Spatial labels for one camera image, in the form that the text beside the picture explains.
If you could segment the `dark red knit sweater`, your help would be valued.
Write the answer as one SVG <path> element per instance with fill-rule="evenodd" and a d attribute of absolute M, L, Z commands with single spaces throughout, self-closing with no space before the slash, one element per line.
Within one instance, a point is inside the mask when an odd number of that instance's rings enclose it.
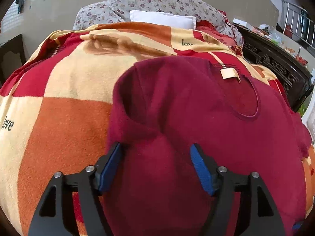
<path fill-rule="evenodd" d="M 305 218 L 310 133 L 255 78 L 223 79 L 208 60 L 189 56 L 136 62 L 114 86 L 108 142 L 125 150 L 104 195 L 115 235 L 199 234 L 213 199 L 192 163 L 193 144 L 234 173 L 258 172 L 286 235 Z"/>

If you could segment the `orange red checkered blanket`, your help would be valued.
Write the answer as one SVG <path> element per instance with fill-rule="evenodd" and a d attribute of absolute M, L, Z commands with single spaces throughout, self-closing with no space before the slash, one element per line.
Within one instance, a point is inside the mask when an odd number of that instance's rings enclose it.
<path fill-rule="evenodd" d="M 223 79 L 255 78 L 290 108 L 273 72 L 248 63 L 242 47 L 227 46 L 203 31 L 141 22 L 55 31 L 1 88 L 1 209 L 18 235 L 29 235 L 55 172 L 79 173 L 115 143 L 108 142 L 108 128 L 118 79 L 136 62 L 172 56 L 208 60 Z M 312 142 L 302 165 L 307 210 L 292 235 L 314 235 Z M 73 205 L 79 235 L 88 235 L 76 192 Z"/>

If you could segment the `white ornate chair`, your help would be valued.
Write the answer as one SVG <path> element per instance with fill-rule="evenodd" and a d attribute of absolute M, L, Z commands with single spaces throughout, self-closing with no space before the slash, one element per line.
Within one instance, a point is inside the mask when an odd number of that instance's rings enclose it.
<path fill-rule="evenodd" d="M 314 69 L 312 69 L 312 84 L 313 89 L 311 93 L 310 103 L 302 116 L 302 122 L 305 127 L 309 130 L 312 140 L 314 140 Z"/>

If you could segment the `dark carved wooden cabinet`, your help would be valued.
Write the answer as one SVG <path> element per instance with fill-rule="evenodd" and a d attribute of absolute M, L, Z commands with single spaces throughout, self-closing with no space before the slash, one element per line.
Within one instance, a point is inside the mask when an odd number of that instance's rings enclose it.
<path fill-rule="evenodd" d="M 254 32 L 236 25 L 244 38 L 243 54 L 247 61 L 270 69 L 284 87 L 290 107 L 297 112 L 311 94 L 311 74 L 278 45 Z"/>

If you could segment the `dark wooden side table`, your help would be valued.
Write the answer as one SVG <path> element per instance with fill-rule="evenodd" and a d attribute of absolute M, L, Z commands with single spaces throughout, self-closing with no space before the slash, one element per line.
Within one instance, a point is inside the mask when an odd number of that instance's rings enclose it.
<path fill-rule="evenodd" d="M 1 44 L 0 63 L 2 86 L 15 70 L 26 63 L 22 34 Z"/>

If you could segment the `clutter on cabinet top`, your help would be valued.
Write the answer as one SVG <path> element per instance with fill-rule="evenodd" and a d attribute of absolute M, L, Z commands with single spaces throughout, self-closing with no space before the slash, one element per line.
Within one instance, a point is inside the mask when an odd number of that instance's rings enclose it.
<path fill-rule="evenodd" d="M 303 67 L 308 67 L 309 59 L 307 59 L 306 53 L 302 51 L 303 47 L 291 38 L 278 32 L 274 27 L 261 24 L 259 27 L 253 27 L 251 31 L 278 45 L 295 58 Z"/>

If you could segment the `metal stair railing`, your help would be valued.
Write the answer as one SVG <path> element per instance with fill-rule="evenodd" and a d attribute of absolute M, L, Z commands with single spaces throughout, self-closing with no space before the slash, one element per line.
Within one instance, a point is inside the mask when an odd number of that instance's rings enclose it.
<path fill-rule="evenodd" d="M 283 34 L 314 50 L 314 21 L 306 9 L 287 0 L 282 0 L 280 28 Z"/>

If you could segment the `red cushion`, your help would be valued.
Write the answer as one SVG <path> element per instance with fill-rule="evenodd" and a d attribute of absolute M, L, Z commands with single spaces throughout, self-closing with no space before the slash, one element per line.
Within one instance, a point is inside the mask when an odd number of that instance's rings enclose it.
<path fill-rule="evenodd" d="M 230 27 L 224 28 L 223 32 L 219 32 L 210 22 L 201 20 L 196 23 L 196 30 L 205 32 L 227 46 L 237 45 L 235 35 Z"/>

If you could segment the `white pillow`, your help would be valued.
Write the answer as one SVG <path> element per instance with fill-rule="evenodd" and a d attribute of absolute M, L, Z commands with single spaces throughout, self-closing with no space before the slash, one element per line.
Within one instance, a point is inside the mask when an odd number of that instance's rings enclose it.
<path fill-rule="evenodd" d="M 178 16 L 165 12 L 131 10 L 129 17 L 131 22 L 152 23 L 182 29 L 196 29 L 196 17 L 193 16 Z"/>

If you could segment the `floral grey bolster pillow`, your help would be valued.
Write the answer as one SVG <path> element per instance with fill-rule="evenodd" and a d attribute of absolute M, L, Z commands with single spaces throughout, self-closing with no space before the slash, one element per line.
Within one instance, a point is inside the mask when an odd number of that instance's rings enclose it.
<path fill-rule="evenodd" d="M 127 22 L 131 10 L 156 11 L 179 16 L 193 16 L 198 22 L 210 22 L 215 30 L 233 38 L 239 47 L 244 39 L 231 24 L 224 11 L 202 0 L 106 0 L 82 7 L 76 15 L 73 29 L 82 30 L 97 24 Z"/>

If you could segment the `dark cloth hanging on wall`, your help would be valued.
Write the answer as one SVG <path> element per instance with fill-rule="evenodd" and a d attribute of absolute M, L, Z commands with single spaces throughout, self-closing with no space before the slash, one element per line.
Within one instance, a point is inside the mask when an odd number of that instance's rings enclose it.
<path fill-rule="evenodd" d="M 18 14 L 23 12 L 25 0 L 16 0 L 16 4 L 18 5 Z"/>

